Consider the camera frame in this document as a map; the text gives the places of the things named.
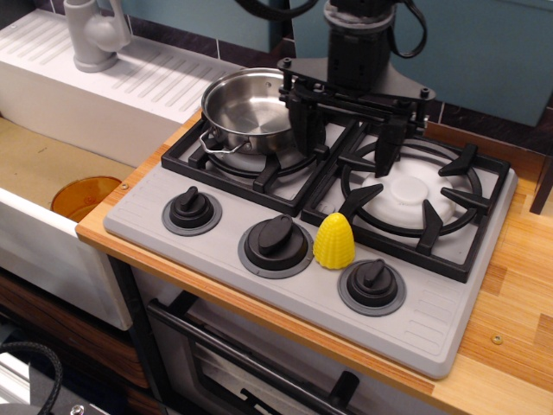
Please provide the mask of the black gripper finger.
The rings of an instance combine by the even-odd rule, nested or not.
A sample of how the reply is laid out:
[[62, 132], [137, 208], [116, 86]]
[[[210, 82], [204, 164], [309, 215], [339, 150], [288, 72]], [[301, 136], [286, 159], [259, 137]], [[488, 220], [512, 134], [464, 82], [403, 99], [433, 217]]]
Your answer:
[[401, 117], [392, 117], [380, 130], [375, 147], [375, 176], [387, 176], [403, 145], [407, 133], [407, 120]]
[[295, 90], [288, 94], [286, 106], [296, 148], [304, 156], [311, 156], [325, 142], [324, 117], [315, 102], [301, 98]]

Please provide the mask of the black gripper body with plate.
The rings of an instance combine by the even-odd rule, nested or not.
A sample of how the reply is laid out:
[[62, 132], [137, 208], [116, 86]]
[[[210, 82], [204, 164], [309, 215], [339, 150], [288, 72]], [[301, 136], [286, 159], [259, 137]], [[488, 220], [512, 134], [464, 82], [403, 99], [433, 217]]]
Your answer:
[[397, 51], [393, 27], [347, 29], [333, 26], [328, 57], [284, 58], [277, 64], [284, 81], [281, 100], [295, 90], [318, 105], [319, 112], [349, 118], [407, 120], [407, 134], [424, 126], [426, 106], [435, 91], [398, 72], [391, 64]]

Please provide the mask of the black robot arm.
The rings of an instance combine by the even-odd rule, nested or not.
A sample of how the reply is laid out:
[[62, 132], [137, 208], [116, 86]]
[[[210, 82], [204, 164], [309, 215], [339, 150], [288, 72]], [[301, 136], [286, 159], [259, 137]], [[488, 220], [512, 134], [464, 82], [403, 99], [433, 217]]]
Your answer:
[[435, 92], [399, 73], [394, 35], [397, 2], [328, 1], [327, 57], [283, 59], [281, 99], [296, 148], [308, 155], [321, 134], [323, 112], [382, 121], [375, 149], [378, 177], [387, 176], [404, 141], [425, 126]]

